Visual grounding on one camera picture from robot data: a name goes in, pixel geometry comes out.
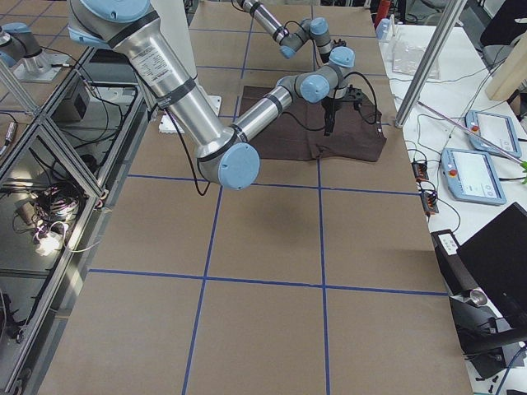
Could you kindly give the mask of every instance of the white table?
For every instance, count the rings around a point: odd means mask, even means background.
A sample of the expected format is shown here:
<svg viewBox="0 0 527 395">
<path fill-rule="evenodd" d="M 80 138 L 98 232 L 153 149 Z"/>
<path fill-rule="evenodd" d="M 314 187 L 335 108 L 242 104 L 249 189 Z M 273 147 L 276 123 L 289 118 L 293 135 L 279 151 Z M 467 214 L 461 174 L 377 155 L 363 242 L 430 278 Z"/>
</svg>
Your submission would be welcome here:
<svg viewBox="0 0 527 395">
<path fill-rule="evenodd" d="M 398 33 L 397 40 L 405 41 L 413 45 L 426 46 L 433 34 L 433 26 L 397 26 Z M 392 60 L 390 48 L 391 46 L 385 43 L 380 43 L 381 51 L 385 60 L 385 68 L 388 77 L 390 78 L 390 87 L 395 96 L 404 97 L 410 82 L 397 81 L 411 80 L 412 77 L 402 73 L 392 72 Z M 467 104 L 474 97 L 479 88 L 480 83 L 488 75 L 487 69 L 483 61 L 478 56 L 472 46 L 469 37 L 464 33 L 460 27 L 454 28 L 450 38 L 443 48 L 439 57 L 439 79 L 429 79 L 425 85 L 420 101 L 431 106 L 440 113 L 451 118 L 461 117 L 464 115 Z M 466 77 L 457 80 L 460 77 L 474 74 L 471 77 Z M 526 138 L 527 133 L 523 130 L 520 123 L 517 122 L 515 116 L 507 103 L 501 103 L 489 100 L 485 95 L 485 86 L 490 82 L 491 78 L 487 80 L 483 88 L 480 90 L 476 100 L 471 109 L 484 110 L 496 105 L 489 110 L 495 114 L 509 115 L 514 119 L 518 137 Z M 450 81 L 444 83 L 431 83 L 438 81 Z M 401 99 L 394 97 L 394 102 L 399 108 Z M 419 114 L 433 115 L 427 112 L 423 107 L 416 105 L 413 109 L 408 121 L 405 123 L 403 132 L 404 137 L 408 141 L 408 149 L 415 148 L 413 143 L 417 143 L 418 139 L 418 124 L 417 116 Z M 419 123 L 421 125 L 421 137 L 419 142 L 432 150 L 441 152 L 445 146 L 450 148 L 473 149 L 468 138 L 457 128 L 453 128 L 447 122 L 437 121 L 428 117 L 420 117 Z M 527 158 L 527 144 L 520 144 L 523 155 L 522 159 Z M 483 204 L 459 202 L 453 199 L 450 191 L 446 187 L 444 176 L 439 174 L 437 161 L 439 155 L 434 151 L 421 146 L 417 143 L 417 149 L 424 152 L 429 160 L 428 174 L 431 181 L 438 187 L 439 198 L 448 202 L 460 214 L 461 222 L 459 229 L 455 232 L 456 238 L 462 244 L 478 230 L 483 228 L 490 220 L 496 217 L 500 212 L 505 210 L 511 203 L 518 202 L 522 207 L 527 207 L 527 186 L 522 185 L 521 181 L 502 182 L 501 185 L 506 195 L 507 204 L 503 206 L 488 206 Z M 410 159 L 414 157 L 415 151 L 408 152 Z M 416 154 L 416 159 L 422 159 L 421 154 Z M 497 174 L 500 178 L 515 178 L 524 175 L 521 168 L 512 162 L 499 158 L 492 157 L 492 162 L 496 168 Z M 428 227 L 429 230 L 443 230 L 454 229 L 458 225 L 457 215 L 452 209 L 447 207 L 443 202 L 438 202 L 439 214 L 431 216 Z M 467 369 L 471 377 L 471 383 L 475 392 L 486 393 L 493 384 L 491 380 L 486 382 L 477 382 L 475 377 L 478 373 L 475 371 L 472 364 L 467 362 Z M 507 378 L 506 384 L 501 389 L 501 394 L 504 395 L 508 388 L 527 391 L 527 368 L 512 369 Z"/>
</svg>

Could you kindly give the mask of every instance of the sticker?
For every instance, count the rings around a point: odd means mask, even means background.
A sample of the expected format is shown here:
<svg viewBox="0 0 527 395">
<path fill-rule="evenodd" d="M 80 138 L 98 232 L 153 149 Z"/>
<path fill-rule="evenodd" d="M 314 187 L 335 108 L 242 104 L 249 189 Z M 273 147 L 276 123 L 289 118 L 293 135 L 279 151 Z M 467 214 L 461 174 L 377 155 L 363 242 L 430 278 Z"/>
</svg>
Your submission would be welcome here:
<svg viewBox="0 0 527 395">
<path fill-rule="evenodd" d="M 149 86 L 158 84 L 172 75 L 172 70 L 165 58 L 152 45 L 131 59 L 130 63 Z"/>
<path fill-rule="evenodd" d="M 441 241 L 443 248 L 449 255 L 456 255 L 458 253 L 458 245 L 451 234 L 439 235 L 439 241 Z"/>
</svg>

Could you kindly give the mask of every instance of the dark brown towel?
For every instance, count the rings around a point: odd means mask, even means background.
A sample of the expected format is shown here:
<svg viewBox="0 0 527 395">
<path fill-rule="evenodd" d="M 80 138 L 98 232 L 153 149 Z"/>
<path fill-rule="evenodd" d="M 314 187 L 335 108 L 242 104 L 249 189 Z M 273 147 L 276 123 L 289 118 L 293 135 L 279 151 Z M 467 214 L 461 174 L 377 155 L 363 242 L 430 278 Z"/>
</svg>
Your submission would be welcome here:
<svg viewBox="0 0 527 395">
<path fill-rule="evenodd" d="M 240 114 L 269 91 L 269 88 L 245 86 Z M 366 117 L 368 113 L 373 112 L 373 105 L 366 96 L 362 105 Z M 321 104 L 313 105 L 304 100 L 297 100 L 287 112 L 294 114 L 308 128 L 324 126 L 324 109 Z M 386 143 L 379 123 L 369 125 L 364 122 L 360 114 L 353 109 L 352 103 L 344 103 L 335 118 L 334 131 L 331 136 L 326 137 L 324 130 L 307 131 L 292 117 L 283 114 L 255 137 L 251 145 L 256 148 L 262 159 L 314 160 L 329 156 L 343 156 L 369 162 L 379 159 Z"/>
</svg>

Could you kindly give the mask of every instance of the robotic arm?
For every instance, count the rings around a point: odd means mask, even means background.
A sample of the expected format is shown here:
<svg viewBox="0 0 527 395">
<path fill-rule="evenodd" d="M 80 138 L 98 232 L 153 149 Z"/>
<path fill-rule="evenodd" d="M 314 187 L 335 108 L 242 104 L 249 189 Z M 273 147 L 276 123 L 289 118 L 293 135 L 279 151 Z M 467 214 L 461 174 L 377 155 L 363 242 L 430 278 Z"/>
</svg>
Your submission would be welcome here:
<svg viewBox="0 0 527 395">
<path fill-rule="evenodd" d="M 23 23 L 9 23 L 0 26 L 0 59 L 13 67 L 20 59 L 29 74 L 39 75 L 51 69 L 46 52 Z"/>
<path fill-rule="evenodd" d="M 304 20 L 299 31 L 290 35 L 259 2 L 239 0 L 239 4 L 273 35 L 282 53 L 294 54 L 313 39 L 328 63 L 316 72 L 284 77 L 225 127 L 161 34 L 160 17 L 149 0 L 69 0 L 70 36 L 77 42 L 124 54 L 160 108 L 173 114 L 193 138 L 202 176 L 233 189 L 248 187 L 258 175 L 259 156 L 248 142 L 299 97 L 311 103 L 326 96 L 342 97 L 347 89 L 345 76 L 355 56 L 346 47 L 331 50 L 324 20 Z"/>
<path fill-rule="evenodd" d="M 256 0 L 237 0 L 237 2 L 280 45 L 280 52 L 285 58 L 292 58 L 307 40 L 313 40 L 322 62 L 329 61 L 333 44 L 329 36 L 328 22 L 324 18 L 304 19 L 298 23 L 298 30 L 291 34 L 261 2 Z"/>
</svg>

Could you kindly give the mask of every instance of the black monitor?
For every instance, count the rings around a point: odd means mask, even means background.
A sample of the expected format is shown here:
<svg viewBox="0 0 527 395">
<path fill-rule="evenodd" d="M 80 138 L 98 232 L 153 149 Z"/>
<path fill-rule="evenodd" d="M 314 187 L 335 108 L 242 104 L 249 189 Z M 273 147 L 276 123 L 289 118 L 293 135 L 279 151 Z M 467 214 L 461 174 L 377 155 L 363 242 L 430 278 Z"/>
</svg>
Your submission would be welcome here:
<svg viewBox="0 0 527 395">
<path fill-rule="evenodd" d="M 527 211 L 512 203 L 458 255 L 509 325 L 527 328 Z"/>
</svg>

